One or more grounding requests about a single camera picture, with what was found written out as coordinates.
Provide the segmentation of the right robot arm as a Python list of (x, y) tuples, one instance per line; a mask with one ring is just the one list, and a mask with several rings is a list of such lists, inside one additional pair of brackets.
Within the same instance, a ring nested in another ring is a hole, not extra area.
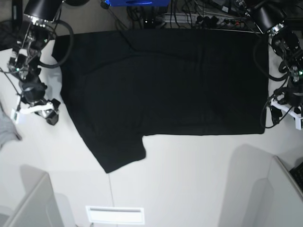
[[(21, 92), (13, 120), (18, 114), (35, 113), (43, 117), (50, 125), (59, 120), (60, 101), (45, 99), (47, 85), (39, 75), (42, 68), (54, 69), (61, 66), (69, 57), (74, 42), (74, 33), (69, 24), (57, 19), (63, 0), (30, 0), (24, 10), (25, 20), (22, 22), (17, 43), (12, 48), (8, 62), (9, 74), (19, 81)], [(65, 56), (56, 64), (50, 65), (40, 61), (42, 50), (55, 35), (51, 24), (60, 24), (70, 33), (70, 42)]]

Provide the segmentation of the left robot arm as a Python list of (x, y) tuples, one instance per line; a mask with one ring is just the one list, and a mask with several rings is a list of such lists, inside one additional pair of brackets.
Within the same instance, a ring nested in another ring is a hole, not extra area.
[(270, 39), (264, 38), (278, 55), (282, 62), (279, 72), (283, 74), (275, 78), (269, 73), (264, 74), (273, 81), (284, 81), (282, 86), (274, 91), (266, 102), (272, 114), (272, 122), (277, 125), (282, 120), (282, 113), (292, 116), (295, 127), (303, 128), (303, 50), (296, 34), (285, 24), (286, 14), (283, 9), (271, 0), (263, 0), (253, 6), (245, 6), (246, 14), (262, 34), (268, 34)]

